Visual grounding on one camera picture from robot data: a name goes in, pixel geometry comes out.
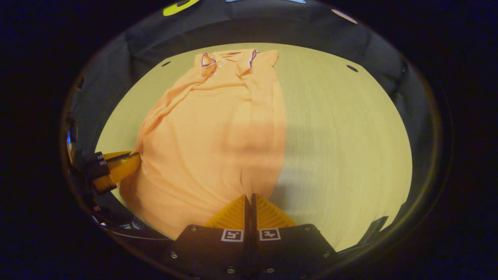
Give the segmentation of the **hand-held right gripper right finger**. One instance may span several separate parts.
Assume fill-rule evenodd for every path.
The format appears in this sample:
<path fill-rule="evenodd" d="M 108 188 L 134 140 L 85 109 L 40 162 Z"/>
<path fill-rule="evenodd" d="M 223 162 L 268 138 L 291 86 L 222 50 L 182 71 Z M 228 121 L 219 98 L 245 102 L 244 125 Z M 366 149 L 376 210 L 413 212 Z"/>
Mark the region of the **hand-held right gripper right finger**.
<path fill-rule="evenodd" d="M 251 274 L 317 275 L 338 253 L 313 224 L 297 224 L 259 194 L 251 197 Z"/>

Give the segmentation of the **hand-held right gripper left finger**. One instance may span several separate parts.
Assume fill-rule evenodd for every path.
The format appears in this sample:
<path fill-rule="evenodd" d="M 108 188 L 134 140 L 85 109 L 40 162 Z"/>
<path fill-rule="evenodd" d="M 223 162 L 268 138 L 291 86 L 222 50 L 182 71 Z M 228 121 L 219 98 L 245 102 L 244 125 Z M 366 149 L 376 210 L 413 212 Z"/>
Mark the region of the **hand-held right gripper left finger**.
<path fill-rule="evenodd" d="M 187 225 L 172 243 L 170 266 L 187 278 L 245 278 L 247 203 L 242 195 L 204 225 Z"/>

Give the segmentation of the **orange polo T-shirt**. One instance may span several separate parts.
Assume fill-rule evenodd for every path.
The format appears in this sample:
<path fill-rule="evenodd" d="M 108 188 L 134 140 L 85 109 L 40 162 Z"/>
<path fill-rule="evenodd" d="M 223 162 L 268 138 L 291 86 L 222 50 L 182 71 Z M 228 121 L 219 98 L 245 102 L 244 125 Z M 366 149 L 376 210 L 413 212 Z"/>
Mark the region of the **orange polo T-shirt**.
<path fill-rule="evenodd" d="M 119 187 L 134 214 L 176 239 L 242 196 L 272 195 L 286 138 L 278 60 L 254 48 L 194 57 L 139 129 L 140 169 Z"/>

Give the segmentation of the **dark bar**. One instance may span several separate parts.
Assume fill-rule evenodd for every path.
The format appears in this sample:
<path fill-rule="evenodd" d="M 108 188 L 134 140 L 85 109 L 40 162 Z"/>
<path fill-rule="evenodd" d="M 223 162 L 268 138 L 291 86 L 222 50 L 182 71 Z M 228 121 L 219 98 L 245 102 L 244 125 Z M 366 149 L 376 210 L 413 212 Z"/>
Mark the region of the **dark bar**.
<path fill-rule="evenodd" d="M 387 219 L 388 216 L 383 216 L 375 221 L 372 221 L 372 223 L 368 227 L 363 237 L 357 243 L 357 245 L 362 246 L 372 242 L 372 240 L 375 239 L 375 237 L 377 237 L 381 229 L 384 227 L 385 223 L 387 222 Z"/>

